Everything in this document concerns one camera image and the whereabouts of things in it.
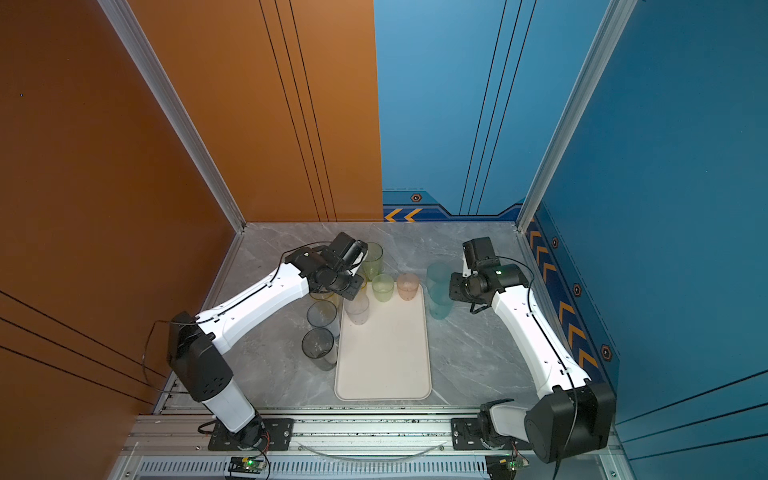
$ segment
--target robotic arm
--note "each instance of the robotic arm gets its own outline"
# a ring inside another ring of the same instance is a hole
[[[171,322],[168,364],[192,399],[203,403],[241,445],[256,445],[264,424],[222,355],[282,306],[309,292],[328,290],[354,299],[363,282],[356,271],[367,250],[367,244],[346,233],[328,246],[300,247],[234,298],[197,316],[180,313]],[[613,392],[605,384],[591,383],[574,362],[531,298],[520,268],[502,266],[490,239],[464,243],[464,259],[464,273],[452,275],[450,297],[471,303],[473,313],[492,307],[502,318],[540,399],[530,410],[501,401],[481,412],[484,440],[530,442],[545,462],[605,447],[615,411]],[[484,306],[476,310],[477,305]]]

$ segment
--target orange wall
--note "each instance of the orange wall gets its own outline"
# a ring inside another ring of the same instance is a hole
[[[95,0],[3,2],[0,65],[0,291],[95,340],[0,294],[2,476],[103,478],[233,231]]]
[[[380,220],[372,0],[130,0],[248,221]]]

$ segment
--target beige tray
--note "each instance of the beige tray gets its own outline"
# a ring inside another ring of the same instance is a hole
[[[368,321],[342,313],[334,391],[341,400],[422,400],[432,391],[424,290],[406,302],[397,293],[381,303],[371,284]]]

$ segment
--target wall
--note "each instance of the wall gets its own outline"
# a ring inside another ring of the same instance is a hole
[[[103,478],[233,232],[97,2],[3,2],[0,63],[3,476]]]
[[[607,5],[377,0],[385,212],[514,220]]]
[[[381,219],[372,0],[130,0],[247,221]]]
[[[621,358],[638,480],[768,476],[766,22],[638,2],[545,195]]]

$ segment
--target gray marble tabletop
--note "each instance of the gray marble tabletop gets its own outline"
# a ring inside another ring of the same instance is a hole
[[[522,259],[511,223],[251,223],[217,301],[222,302],[264,278],[280,254],[338,232],[384,247],[384,272],[415,273],[422,282],[427,266],[442,261],[461,271],[462,243],[491,237],[498,255]],[[456,303],[447,318],[427,313],[432,394],[419,401],[344,402],[333,392],[335,371],[317,369],[301,351],[310,330],[309,296],[285,306],[246,334],[225,358],[235,379],[257,408],[309,406],[455,406],[478,407],[497,399],[521,406],[538,400],[533,378],[502,321],[489,309],[476,315]],[[190,408],[186,395],[172,396],[166,408]]]

